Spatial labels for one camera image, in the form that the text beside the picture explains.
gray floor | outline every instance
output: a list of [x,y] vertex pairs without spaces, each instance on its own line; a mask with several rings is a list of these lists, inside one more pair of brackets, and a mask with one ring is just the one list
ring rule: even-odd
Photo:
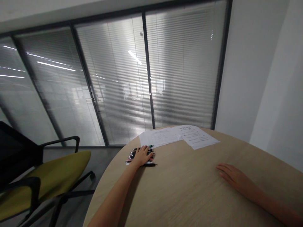
[[[119,152],[119,148],[89,148],[89,149],[79,149],[79,151],[90,150],[92,152],[91,159],[83,173],[86,174],[89,171],[93,171],[96,174],[96,179],[92,182],[89,178],[84,180],[75,190],[92,190],[95,189],[102,174],[107,168],[108,164],[114,158],[114,156]],[[73,153],[72,149],[69,148],[59,148],[59,149],[46,149],[44,151],[44,162],[65,156],[67,154]],[[92,199],[92,195],[72,198],[67,203],[65,203],[60,212],[58,222],[56,227],[81,227],[84,222],[84,218]],[[40,218],[33,227],[47,227],[50,222],[51,214],[53,209],[46,213],[42,218]],[[0,223],[1,227],[14,227],[22,220],[25,215],[21,214],[10,220]]]

forearm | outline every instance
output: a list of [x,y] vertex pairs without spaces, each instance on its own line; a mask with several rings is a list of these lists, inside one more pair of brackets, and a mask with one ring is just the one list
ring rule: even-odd
[[260,194],[255,203],[288,227],[303,226],[303,217],[265,193]]
[[117,226],[130,183],[138,169],[131,163],[115,183],[88,227]]

black chair armrest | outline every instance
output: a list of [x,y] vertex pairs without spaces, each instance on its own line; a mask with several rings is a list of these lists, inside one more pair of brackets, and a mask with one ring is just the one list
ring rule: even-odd
[[39,206],[40,185],[41,185],[41,181],[39,177],[23,178],[19,181],[0,187],[0,193],[22,186],[30,187],[32,191],[30,213],[32,213]]
[[44,148],[47,145],[51,145],[51,144],[55,144],[55,143],[59,143],[59,142],[63,142],[63,141],[68,141],[68,140],[72,140],[74,139],[76,141],[76,150],[75,153],[78,152],[78,148],[79,148],[79,143],[80,143],[80,137],[79,136],[73,136],[73,137],[68,137],[68,138],[64,138],[64,139],[60,139],[60,140],[55,140],[52,142],[48,142],[48,143],[44,143],[39,145],[40,147]]

window blinds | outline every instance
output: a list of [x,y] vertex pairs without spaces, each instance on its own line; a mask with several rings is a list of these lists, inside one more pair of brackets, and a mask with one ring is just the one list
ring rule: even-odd
[[142,16],[77,27],[110,145],[152,129]]
[[0,107],[4,120],[35,143],[58,139],[11,38],[0,39]]
[[156,127],[211,128],[226,1],[146,13]]
[[104,145],[70,28],[17,37],[34,71],[34,81],[63,137],[79,136],[80,146]]

wooden table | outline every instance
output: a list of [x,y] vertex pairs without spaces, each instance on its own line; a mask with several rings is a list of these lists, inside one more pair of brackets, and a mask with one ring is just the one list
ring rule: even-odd
[[[283,226],[231,188],[215,166],[241,169],[265,192],[303,214],[303,174],[234,137],[203,129],[220,143],[193,150],[184,140],[155,148],[156,167],[140,168],[128,192],[119,226]],[[87,211],[91,218],[126,168],[133,139],[104,172]]]

